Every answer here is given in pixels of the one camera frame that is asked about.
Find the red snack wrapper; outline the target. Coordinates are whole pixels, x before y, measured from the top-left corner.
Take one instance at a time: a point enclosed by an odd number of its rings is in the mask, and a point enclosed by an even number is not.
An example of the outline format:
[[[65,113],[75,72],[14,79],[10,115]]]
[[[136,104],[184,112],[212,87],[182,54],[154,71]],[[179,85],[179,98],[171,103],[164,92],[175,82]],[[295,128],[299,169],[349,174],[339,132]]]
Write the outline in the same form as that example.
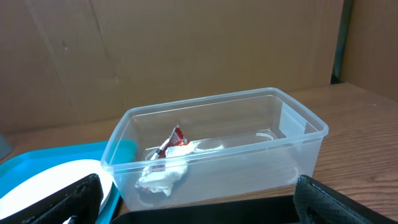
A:
[[[146,159],[153,161],[186,156],[191,154],[194,149],[195,146],[183,135],[180,127],[176,126],[162,145],[156,151],[150,153]],[[134,187],[148,194],[163,193],[168,197],[172,192],[174,183],[179,181],[187,170],[188,162],[185,160],[145,166]]]

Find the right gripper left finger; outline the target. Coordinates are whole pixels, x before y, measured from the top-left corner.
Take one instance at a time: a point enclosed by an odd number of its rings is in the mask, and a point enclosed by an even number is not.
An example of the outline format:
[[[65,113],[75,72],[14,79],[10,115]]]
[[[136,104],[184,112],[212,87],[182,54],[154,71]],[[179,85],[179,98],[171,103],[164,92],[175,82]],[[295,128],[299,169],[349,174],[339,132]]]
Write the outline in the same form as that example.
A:
[[[2,219],[1,224],[95,224],[103,196],[99,176],[90,174]]]

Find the large white plate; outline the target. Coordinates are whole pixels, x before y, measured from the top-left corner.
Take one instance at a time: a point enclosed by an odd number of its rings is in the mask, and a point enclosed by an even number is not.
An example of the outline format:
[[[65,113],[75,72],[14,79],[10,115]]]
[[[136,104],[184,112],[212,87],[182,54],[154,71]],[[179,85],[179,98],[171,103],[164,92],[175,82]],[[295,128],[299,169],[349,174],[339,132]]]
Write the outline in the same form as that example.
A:
[[[103,193],[99,205],[101,213],[111,195],[113,180],[103,170],[99,160],[78,159],[45,169],[6,192],[1,197],[1,220],[7,220],[7,218],[90,174],[96,174],[101,184]]]

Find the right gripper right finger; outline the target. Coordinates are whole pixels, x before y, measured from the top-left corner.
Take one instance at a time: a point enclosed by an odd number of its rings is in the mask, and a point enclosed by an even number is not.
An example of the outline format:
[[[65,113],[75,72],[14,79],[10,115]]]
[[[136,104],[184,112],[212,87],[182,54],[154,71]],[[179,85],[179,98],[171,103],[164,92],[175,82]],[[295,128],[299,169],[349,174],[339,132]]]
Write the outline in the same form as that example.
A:
[[[307,175],[297,179],[293,200],[300,223],[397,224]]]

